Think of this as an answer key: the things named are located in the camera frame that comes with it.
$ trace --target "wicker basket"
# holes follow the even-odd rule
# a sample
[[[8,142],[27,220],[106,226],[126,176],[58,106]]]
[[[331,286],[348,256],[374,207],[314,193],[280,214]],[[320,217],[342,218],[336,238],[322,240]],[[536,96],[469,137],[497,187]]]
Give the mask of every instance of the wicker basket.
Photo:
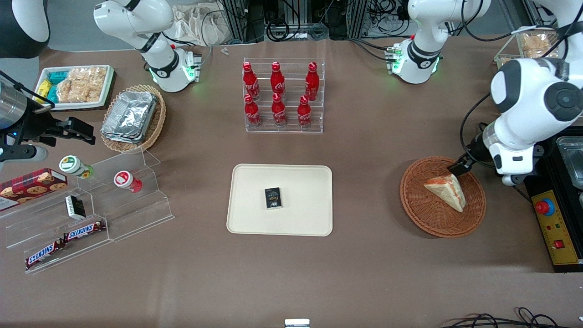
[[[471,172],[458,177],[466,198],[460,213],[423,185],[429,179],[451,174],[447,167],[453,159],[432,156],[411,164],[401,179],[401,203],[422,230],[442,238],[457,238],[472,233],[486,214],[486,196],[482,185]]]
[[[164,99],[162,98],[162,95],[160,94],[160,92],[158,90],[156,90],[156,88],[149,86],[149,85],[131,86],[131,87],[127,88],[125,91],[150,92],[150,93],[156,95],[156,97],[158,98],[154,115],[152,115],[152,120],[150,121],[150,126],[148,127],[147,132],[146,132],[146,138],[144,139],[144,141],[141,144],[130,144],[129,142],[109,140],[103,134],[101,135],[101,139],[103,140],[103,142],[105,143],[107,148],[109,148],[113,151],[126,152],[126,151],[130,151],[130,150],[137,148],[137,147],[140,147],[140,146],[143,149],[148,149],[154,144],[154,142],[156,141],[156,139],[158,139],[158,136],[162,132],[162,126],[164,125],[164,120],[166,119],[166,104],[164,103]],[[121,92],[117,96],[115,96],[115,99],[110,103],[109,107],[107,108],[106,115],[103,118],[104,123],[105,123],[107,117],[109,116],[109,113],[111,112],[111,108],[113,107],[113,104],[115,103],[115,101],[118,99],[118,97],[120,95],[121,95]]]

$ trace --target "brown table surface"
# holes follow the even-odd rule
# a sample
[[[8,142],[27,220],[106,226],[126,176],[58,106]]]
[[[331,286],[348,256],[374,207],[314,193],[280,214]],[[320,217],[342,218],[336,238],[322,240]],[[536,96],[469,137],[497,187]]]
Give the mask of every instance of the brown table surface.
[[[514,307],[526,306],[580,326],[581,274],[550,273],[532,206],[494,172],[473,170],[487,212],[464,238],[424,233],[399,200],[401,175],[414,160],[461,154],[459,123],[489,91],[502,43],[451,38],[439,70],[422,85],[388,76],[384,63],[347,41],[230,46],[229,56],[216,48],[200,83],[163,94],[168,116],[150,149],[162,161],[159,185],[176,218],[36,275],[24,274],[21,252],[0,247],[1,325],[281,327],[285,318],[307,317],[313,327],[438,327],[476,312],[515,319]],[[244,57],[324,57],[324,134],[247,134]],[[115,94],[153,84],[137,51],[47,51],[41,58],[41,67],[87,64],[115,68]],[[55,168],[70,153],[87,163],[115,155],[99,139],[103,114],[73,113],[95,126],[97,145],[58,140],[44,163],[6,164],[3,181]],[[495,118],[488,100],[468,120],[467,140],[478,122]],[[239,163],[329,166],[332,233],[228,232],[231,172]]]

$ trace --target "red switch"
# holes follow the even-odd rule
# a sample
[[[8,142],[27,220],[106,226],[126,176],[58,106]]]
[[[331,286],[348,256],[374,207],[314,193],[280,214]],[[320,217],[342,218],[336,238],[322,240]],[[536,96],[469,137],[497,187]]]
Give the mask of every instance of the red switch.
[[[536,202],[535,210],[538,214],[549,217],[554,214],[553,201],[548,198],[543,198],[542,200]]]
[[[554,247],[555,248],[565,248],[565,244],[563,243],[563,240],[555,240],[554,241]]]
[[[535,209],[540,214],[547,214],[550,211],[550,206],[545,201],[540,201],[535,204]]]

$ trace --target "acrylic display rack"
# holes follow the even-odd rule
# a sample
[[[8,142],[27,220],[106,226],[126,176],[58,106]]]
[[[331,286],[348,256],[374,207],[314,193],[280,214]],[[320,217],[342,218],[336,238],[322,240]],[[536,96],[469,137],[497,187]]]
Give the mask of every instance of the acrylic display rack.
[[[249,126],[243,107],[241,112],[244,115],[245,129],[250,133],[303,133],[303,134],[322,134],[324,132],[324,79],[325,64],[323,59],[316,58],[245,58],[253,67],[253,71],[259,80],[259,100],[256,104],[259,107],[259,115],[262,124],[258,128]],[[271,91],[271,63],[278,61],[281,66],[281,72],[286,78],[286,98],[283,103],[286,105],[287,125],[284,127],[275,126],[271,104],[273,103]],[[308,73],[308,64],[315,61],[318,64],[318,75],[320,77],[320,86],[316,100],[310,102],[312,107],[312,123],[309,129],[301,130],[298,125],[297,108],[300,105],[300,97],[305,94],[305,76]],[[243,96],[247,93],[243,84]]]
[[[107,230],[74,239],[26,270],[37,273],[174,218],[152,169],[159,163],[150,152],[137,148],[92,165],[94,173],[87,180],[68,175],[69,188],[2,213],[0,220],[7,222],[6,246],[23,252],[25,270],[25,259],[62,238],[64,233],[101,219],[106,221]],[[130,171],[142,181],[140,192],[132,193],[114,185],[113,177],[121,170]],[[86,219],[77,221],[68,216],[65,197],[69,195],[83,201]]]

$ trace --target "red bottle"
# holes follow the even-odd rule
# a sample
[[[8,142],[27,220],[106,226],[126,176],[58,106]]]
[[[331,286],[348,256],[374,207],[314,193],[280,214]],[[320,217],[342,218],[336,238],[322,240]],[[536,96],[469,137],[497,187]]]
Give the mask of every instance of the red bottle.
[[[271,90],[273,93],[278,93],[282,99],[286,98],[286,79],[276,61],[271,64]]]
[[[261,125],[261,116],[259,115],[257,104],[253,101],[253,97],[248,93],[245,95],[245,115],[247,116],[247,121],[251,128],[257,128]]]
[[[308,74],[305,76],[305,95],[308,100],[313,102],[318,96],[318,88],[320,87],[320,77],[318,76],[318,65],[315,61],[308,65]]]
[[[308,104],[308,97],[300,97],[300,105],[297,108],[297,121],[302,130],[307,130],[312,125],[312,107]]]
[[[279,93],[273,94],[273,104],[271,104],[271,111],[273,112],[275,126],[279,128],[286,126],[286,105],[283,104],[282,97]]]
[[[259,81],[257,80],[257,75],[251,69],[251,63],[248,61],[243,63],[243,84],[245,85],[245,90],[253,99],[259,99]]]

